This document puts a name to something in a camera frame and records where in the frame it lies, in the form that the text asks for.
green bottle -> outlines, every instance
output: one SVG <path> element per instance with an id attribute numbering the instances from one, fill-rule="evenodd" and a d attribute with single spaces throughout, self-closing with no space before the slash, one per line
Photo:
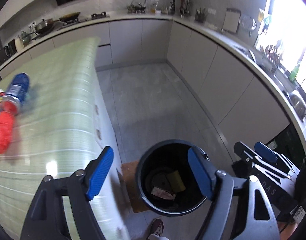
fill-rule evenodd
<path id="1" fill-rule="evenodd" d="M 298 62 L 297 65 L 295 66 L 295 68 L 291 71 L 291 73 L 288 76 L 288 79 L 294 83 L 295 79 L 297 77 L 298 74 L 298 70 L 299 70 L 299 65 L 301 64 L 301 62 Z"/>

gray floor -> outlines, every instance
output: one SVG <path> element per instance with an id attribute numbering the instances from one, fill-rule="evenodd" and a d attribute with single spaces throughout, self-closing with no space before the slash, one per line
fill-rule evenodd
<path id="1" fill-rule="evenodd" d="M 122 163 L 138 160 L 152 145 L 183 139 L 202 148 L 220 169 L 232 173 L 232 160 L 216 129 L 194 96 L 167 64 L 135 65 L 97 73 Z M 208 201 L 195 212 L 163 217 L 163 236 L 194 239 L 205 218 Z M 152 211 L 131 213 L 127 228 L 133 239 L 146 239 Z"/>

person's foot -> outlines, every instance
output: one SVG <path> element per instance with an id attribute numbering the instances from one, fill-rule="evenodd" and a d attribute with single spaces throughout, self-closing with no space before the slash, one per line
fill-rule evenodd
<path id="1" fill-rule="evenodd" d="M 150 228 L 150 235 L 157 235 L 162 236 L 164 231 L 164 223 L 161 219 L 155 218 L 152 222 L 151 228 Z"/>

gas burner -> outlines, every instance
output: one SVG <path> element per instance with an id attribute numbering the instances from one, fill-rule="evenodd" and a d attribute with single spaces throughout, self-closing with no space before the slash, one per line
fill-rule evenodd
<path id="1" fill-rule="evenodd" d="M 65 23 L 63 23 L 62 27 L 59 28 L 58 30 L 61 30 L 61 29 L 70 27 L 70 26 L 75 25 L 75 24 L 78 24 L 78 23 L 80 23 L 80 20 L 79 20 L 79 19 L 74 19 L 74 20 L 65 22 Z"/>
<path id="2" fill-rule="evenodd" d="M 91 19 L 94 20 L 94 19 L 101 19 L 101 18 L 106 18 L 106 17 L 109 17 L 109 15 L 106 14 L 106 12 L 101 12 L 100 14 L 91 14 Z"/>
<path id="3" fill-rule="evenodd" d="M 127 13 L 130 13 L 130 14 L 142 14 L 142 13 L 145 13 L 145 9 L 142 9 L 142 10 L 132 9 L 132 10 L 128 10 Z"/>
<path id="4" fill-rule="evenodd" d="M 74 19 L 74 20 L 70 20 L 68 22 L 63 23 L 63 26 L 65 25 L 72 25 L 72 23 L 79 23 L 80 21 L 78 20 L 78 18 Z"/>

window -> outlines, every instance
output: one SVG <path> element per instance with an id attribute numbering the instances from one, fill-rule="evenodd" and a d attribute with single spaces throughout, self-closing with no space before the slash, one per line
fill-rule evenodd
<path id="1" fill-rule="evenodd" d="M 277 45 L 289 72 L 301 61 L 296 80 L 306 93 L 306 5 L 302 0 L 271 0 L 269 13 L 271 21 L 256 48 Z"/>

